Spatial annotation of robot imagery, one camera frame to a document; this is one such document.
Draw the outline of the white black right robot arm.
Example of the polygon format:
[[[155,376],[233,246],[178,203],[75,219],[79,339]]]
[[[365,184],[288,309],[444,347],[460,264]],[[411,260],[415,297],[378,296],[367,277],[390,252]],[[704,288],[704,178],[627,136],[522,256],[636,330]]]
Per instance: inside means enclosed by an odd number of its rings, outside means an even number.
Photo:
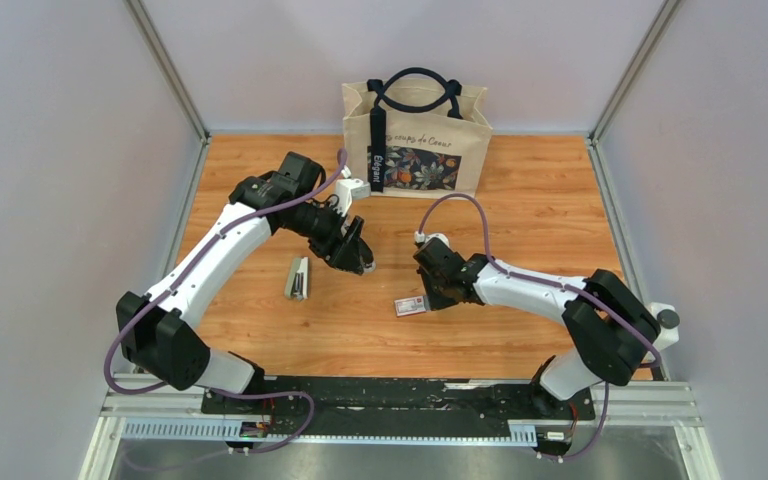
[[[461,303],[513,308],[567,329],[573,347],[547,360],[534,376],[532,409],[546,419],[571,397],[600,382],[625,386],[633,374],[678,340],[678,316],[665,304],[645,305],[614,273],[553,276],[476,253],[465,259],[442,234],[416,234],[413,257],[430,307]]]

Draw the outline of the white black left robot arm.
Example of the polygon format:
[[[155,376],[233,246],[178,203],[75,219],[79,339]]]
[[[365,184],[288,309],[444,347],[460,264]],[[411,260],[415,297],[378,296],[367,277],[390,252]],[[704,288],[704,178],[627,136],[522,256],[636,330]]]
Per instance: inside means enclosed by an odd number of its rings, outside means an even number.
[[[239,182],[208,233],[170,273],[145,293],[128,291],[116,305],[119,332],[104,361],[108,386],[116,383],[112,359],[125,360],[157,378],[156,387],[202,387],[226,395],[239,413],[254,414],[266,389],[263,372],[236,354],[208,346],[197,334],[207,308],[238,267],[274,234],[286,229],[305,238],[311,252],[334,270],[370,273],[375,260],[362,238],[364,220],[352,202],[368,186],[352,177],[345,149],[331,175],[316,161],[289,152],[280,167]]]

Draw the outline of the red white staple box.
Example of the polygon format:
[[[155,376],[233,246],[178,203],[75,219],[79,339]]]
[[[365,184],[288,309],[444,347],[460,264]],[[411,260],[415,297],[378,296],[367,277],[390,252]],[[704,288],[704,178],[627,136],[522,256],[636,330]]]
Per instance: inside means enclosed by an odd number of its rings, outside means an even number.
[[[426,296],[397,299],[394,301],[394,308],[397,317],[422,314],[431,310]]]

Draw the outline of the small grey-green stapler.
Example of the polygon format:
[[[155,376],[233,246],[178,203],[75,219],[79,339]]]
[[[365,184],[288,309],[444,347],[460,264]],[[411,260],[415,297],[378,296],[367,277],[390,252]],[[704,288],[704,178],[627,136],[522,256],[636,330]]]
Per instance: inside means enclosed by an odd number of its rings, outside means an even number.
[[[284,296],[287,299],[303,301],[309,298],[310,262],[308,257],[297,257],[291,262]]]

